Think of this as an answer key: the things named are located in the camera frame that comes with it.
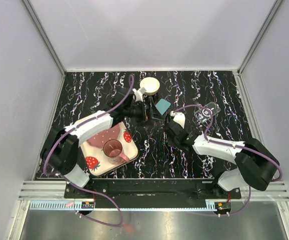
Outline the phone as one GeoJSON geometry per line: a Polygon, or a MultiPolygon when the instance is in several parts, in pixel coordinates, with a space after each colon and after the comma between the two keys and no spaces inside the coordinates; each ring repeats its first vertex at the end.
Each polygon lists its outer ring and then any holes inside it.
{"type": "Polygon", "coordinates": [[[158,112],[161,115],[164,115],[167,110],[169,109],[169,107],[171,106],[171,103],[165,99],[160,99],[156,104],[155,107],[158,110],[158,112]]]}

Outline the clear transparent phone case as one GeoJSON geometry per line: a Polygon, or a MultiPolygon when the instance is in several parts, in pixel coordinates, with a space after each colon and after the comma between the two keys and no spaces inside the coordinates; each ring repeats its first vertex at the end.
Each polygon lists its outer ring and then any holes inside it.
{"type": "Polygon", "coordinates": [[[194,111],[194,116],[199,123],[205,123],[221,111],[221,108],[215,102],[207,103],[203,108],[194,111]]]}

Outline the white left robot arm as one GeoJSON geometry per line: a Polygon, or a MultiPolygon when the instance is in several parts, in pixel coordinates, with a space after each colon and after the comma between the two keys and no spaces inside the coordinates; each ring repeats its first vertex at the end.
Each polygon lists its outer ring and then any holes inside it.
{"type": "Polygon", "coordinates": [[[92,194],[91,177],[100,177],[139,154],[124,120],[139,124],[162,121],[152,97],[145,88],[121,88],[104,108],[64,128],[52,127],[40,152],[40,158],[53,172],[75,185],[81,198],[92,194]]]}

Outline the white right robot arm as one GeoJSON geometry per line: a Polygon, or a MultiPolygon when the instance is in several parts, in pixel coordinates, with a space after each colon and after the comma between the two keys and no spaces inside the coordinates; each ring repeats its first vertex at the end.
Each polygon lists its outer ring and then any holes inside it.
{"type": "Polygon", "coordinates": [[[223,198],[230,191],[251,187],[265,191],[274,175],[282,169],[279,161],[256,138],[246,141],[229,141],[205,134],[190,134],[183,124],[170,120],[165,124],[168,144],[184,152],[195,152],[200,156],[215,157],[236,165],[233,170],[218,174],[211,192],[216,198],[223,198]]]}

